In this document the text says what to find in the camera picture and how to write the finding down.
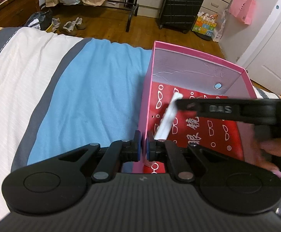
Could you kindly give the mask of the person right hand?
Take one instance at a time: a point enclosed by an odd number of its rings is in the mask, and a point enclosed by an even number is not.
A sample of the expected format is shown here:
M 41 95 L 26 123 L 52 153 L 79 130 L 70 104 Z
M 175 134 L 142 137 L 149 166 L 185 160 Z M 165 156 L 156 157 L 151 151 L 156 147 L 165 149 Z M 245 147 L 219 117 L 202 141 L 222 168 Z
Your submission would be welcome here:
M 254 126 L 250 124 L 251 141 L 248 148 L 247 163 L 256 165 L 271 171 L 281 179 L 281 171 L 274 163 L 271 163 L 263 155 L 264 153 L 271 156 L 281 157 L 281 138 L 275 138 L 266 141 L 258 141 L 254 138 Z

